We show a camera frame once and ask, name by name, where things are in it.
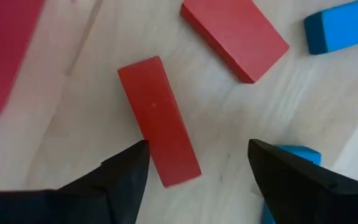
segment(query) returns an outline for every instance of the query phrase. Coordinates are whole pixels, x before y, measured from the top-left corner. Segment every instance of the red wooden block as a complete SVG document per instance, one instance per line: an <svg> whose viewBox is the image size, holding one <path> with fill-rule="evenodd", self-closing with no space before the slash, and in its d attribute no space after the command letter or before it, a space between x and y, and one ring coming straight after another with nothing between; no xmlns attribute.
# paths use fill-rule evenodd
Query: red wooden block
<svg viewBox="0 0 358 224"><path fill-rule="evenodd" d="M44 0L0 0L0 112L12 90Z"/></svg>
<svg viewBox="0 0 358 224"><path fill-rule="evenodd" d="M289 49L251 0L185 0L181 16L244 83L256 82Z"/></svg>
<svg viewBox="0 0 358 224"><path fill-rule="evenodd" d="M118 70L164 187L201 175L162 62L153 57Z"/></svg>

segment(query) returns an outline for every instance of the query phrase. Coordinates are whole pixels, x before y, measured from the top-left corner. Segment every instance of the table surface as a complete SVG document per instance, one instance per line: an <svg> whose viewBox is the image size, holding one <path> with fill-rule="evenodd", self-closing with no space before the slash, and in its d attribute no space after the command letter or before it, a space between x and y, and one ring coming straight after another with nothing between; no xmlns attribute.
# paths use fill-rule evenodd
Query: table surface
<svg viewBox="0 0 358 224"><path fill-rule="evenodd" d="M180 0L46 0L0 116L0 190L63 186L142 139L117 69L165 66L203 171L164 189L150 165L138 223L258 223L247 142L311 147L358 179L358 45L308 54L303 19L345 0L255 0L290 50L238 83L179 16Z"/></svg>

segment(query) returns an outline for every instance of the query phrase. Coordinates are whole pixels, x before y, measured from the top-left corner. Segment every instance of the red block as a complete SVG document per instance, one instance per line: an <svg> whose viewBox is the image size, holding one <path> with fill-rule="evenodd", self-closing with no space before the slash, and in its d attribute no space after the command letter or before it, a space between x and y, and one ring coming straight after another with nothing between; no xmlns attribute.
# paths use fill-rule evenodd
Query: red block
<svg viewBox="0 0 358 224"><path fill-rule="evenodd" d="M181 16L244 83L255 83L289 49L251 0L185 0Z"/></svg>
<svg viewBox="0 0 358 224"><path fill-rule="evenodd" d="M0 0L0 112L12 90L44 0Z"/></svg>
<svg viewBox="0 0 358 224"><path fill-rule="evenodd" d="M162 62L153 57L118 70L164 187L201 175Z"/></svg>

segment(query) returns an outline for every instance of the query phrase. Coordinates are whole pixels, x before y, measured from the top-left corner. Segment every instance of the light wood surface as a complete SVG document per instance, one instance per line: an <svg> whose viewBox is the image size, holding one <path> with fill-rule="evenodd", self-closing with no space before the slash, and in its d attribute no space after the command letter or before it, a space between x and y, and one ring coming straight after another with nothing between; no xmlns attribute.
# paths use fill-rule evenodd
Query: light wood surface
<svg viewBox="0 0 358 224"><path fill-rule="evenodd" d="M38 88L31 83L14 93L0 118L10 124L0 127L1 189L63 186L142 139L116 71L154 55L163 60L203 175L164 189L151 164L138 223L258 223L262 199L252 190L250 138L312 147L323 166L358 179L358 46L310 56L302 24L348 1L255 0L291 47L255 85L236 82L180 18L181 0L47 2L55 7L44 9L15 92L29 80ZM46 29L48 10L55 32ZM80 36L87 37L83 47L75 44ZM48 72L33 72L38 79L23 72L34 64ZM51 89L51 82L59 85Z"/></svg>

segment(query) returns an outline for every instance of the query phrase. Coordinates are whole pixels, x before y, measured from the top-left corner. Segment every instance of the blue wooden block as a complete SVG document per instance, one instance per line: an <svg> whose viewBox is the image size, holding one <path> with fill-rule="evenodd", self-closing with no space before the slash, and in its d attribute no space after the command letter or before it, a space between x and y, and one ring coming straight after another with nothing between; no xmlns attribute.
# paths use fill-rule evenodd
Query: blue wooden block
<svg viewBox="0 0 358 224"><path fill-rule="evenodd" d="M311 54L358 44L358 1L317 12L304 21Z"/></svg>
<svg viewBox="0 0 358 224"><path fill-rule="evenodd" d="M278 146L278 147L280 149L283 149L284 151L300 156L320 166L321 154L317 151L314 151L304 146ZM275 224L272 213L270 212L266 203L264 204L264 208L262 211L261 224Z"/></svg>

